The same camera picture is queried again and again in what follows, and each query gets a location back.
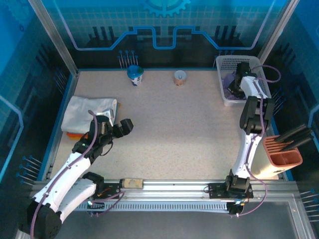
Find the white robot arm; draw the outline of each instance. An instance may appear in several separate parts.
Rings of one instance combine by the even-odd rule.
[[[85,199],[97,198],[104,190],[104,178],[88,172],[79,178],[114,138],[129,134],[130,119],[121,126],[112,125],[104,115],[94,116],[90,130],[73,147],[72,153],[59,172],[30,200],[26,212],[21,213],[18,227],[22,232],[40,239],[53,239],[68,215]]]
[[[237,214],[241,212],[237,205],[253,198],[249,171],[262,134],[271,125],[275,103],[262,91],[257,75],[251,72],[246,62],[237,65],[235,80],[228,90],[238,98],[247,99],[239,121],[239,126],[243,129],[241,145],[225,182],[208,184],[208,191],[211,199],[237,200],[239,203],[233,204],[235,207],[229,209],[231,214]]]

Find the small cup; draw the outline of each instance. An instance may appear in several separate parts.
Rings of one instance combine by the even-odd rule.
[[[177,86],[184,85],[185,82],[186,82],[186,76],[187,76],[186,72],[181,71],[181,70],[176,71],[174,73],[174,83],[175,83],[175,85],[177,85]]]
[[[131,65],[128,67],[128,77],[131,79],[131,82],[133,86],[138,86],[142,82],[142,74],[144,70],[137,66],[137,65]]]

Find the white towel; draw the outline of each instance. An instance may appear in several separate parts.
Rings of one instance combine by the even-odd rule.
[[[114,123],[116,114],[117,100],[110,98],[102,99],[87,99],[79,96],[72,96],[65,110],[61,129],[63,132],[71,133],[86,133],[90,129],[90,123],[93,117],[88,113],[88,110],[95,114],[100,114],[107,109],[112,109]]]

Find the speckled work surface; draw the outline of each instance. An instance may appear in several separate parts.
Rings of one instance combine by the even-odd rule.
[[[126,72],[81,72],[74,95],[114,97],[121,103],[117,121],[131,118],[134,123],[131,134],[115,139],[91,172],[108,179],[225,178],[239,149],[243,105],[223,105],[217,71],[187,71],[181,87],[174,85],[173,74],[145,71],[134,87]],[[74,143],[63,134],[51,176]]]

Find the purple object in basket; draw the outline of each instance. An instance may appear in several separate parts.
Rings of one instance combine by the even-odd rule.
[[[223,88],[227,89],[227,87],[235,80],[236,73],[228,73],[225,78],[222,79]]]
[[[233,73],[228,73],[223,79],[221,79],[221,82],[223,84],[223,89],[224,89],[224,95],[225,98],[228,100],[240,100],[239,98],[233,96],[230,91],[227,89],[227,87],[230,85],[230,83],[232,83],[235,80],[235,76],[236,76],[236,72]]]

